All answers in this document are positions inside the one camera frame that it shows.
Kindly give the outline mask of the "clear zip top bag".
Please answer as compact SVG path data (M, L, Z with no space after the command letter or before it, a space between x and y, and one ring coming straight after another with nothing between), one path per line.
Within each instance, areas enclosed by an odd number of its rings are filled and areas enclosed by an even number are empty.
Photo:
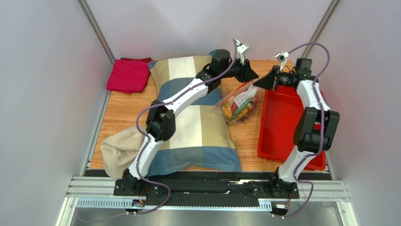
M242 104L246 99L248 98L252 98L252 97L256 97L258 99L258 103L259 103L259 88L255 87L253 85L253 83L255 82L255 80L249 81L247 83L244 83L242 85L240 85L236 90L234 90L233 92L231 92L229 95L225 96L224 98L222 98L220 101L218 101L217 104L214 105L214 107L212 108L212 112L217 113L219 115L221 115L223 117L223 119L230 124L238 124L235 123L233 121L228 120L222 113L222 106L225 103L230 103L231 108L234 105L239 106L240 104Z

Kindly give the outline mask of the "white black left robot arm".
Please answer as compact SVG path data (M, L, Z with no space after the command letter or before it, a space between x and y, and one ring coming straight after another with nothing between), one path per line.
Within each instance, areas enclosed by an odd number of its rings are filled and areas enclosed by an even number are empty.
M173 137L176 132L176 118L182 111L215 90L224 78L234 77L244 83L258 77L246 59L249 52L250 48L245 45L236 48L234 58L225 49L213 51L202 68L195 71L193 80L186 87L170 98L152 102L146 109L149 112L146 130L138 129L144 136L141 148L134 162L122 175L122 180L129 189L138 192L143 187L151 162L160 146Z

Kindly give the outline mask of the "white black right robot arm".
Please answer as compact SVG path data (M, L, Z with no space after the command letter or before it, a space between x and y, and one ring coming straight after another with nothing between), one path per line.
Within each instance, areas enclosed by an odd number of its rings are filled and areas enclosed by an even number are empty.
M304 107L293 135L294 148L274 172L271 188L293 190L305 166L331 148L337 130L340 114L325 103L318 77L312 75L311 67L311 59L299 58L291 72L282 72L281 67L275 65L267 75L254 82L256 87L269 91L275 91L279 86L291 87Z

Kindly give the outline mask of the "yellow fake bell pepper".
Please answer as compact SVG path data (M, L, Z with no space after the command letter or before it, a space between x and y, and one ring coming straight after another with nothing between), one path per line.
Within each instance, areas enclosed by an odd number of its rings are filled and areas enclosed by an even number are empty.
M229 120L229 119L231 119L231 117L232 117L232 110L231 110L231 105L230 105L230 103L225 103L223 106L222 106L222 113L223 113L223 115Z

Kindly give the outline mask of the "green fake chili pepper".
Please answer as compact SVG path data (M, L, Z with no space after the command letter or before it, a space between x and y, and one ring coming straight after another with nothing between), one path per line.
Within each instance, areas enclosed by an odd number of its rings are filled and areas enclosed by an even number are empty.
M244 115L246 115L249 111L249 108L247 106L244 107L238 107L237 105L234 105L231 108L232 111L232 116L230 117L230 121L238 120L242 118Z

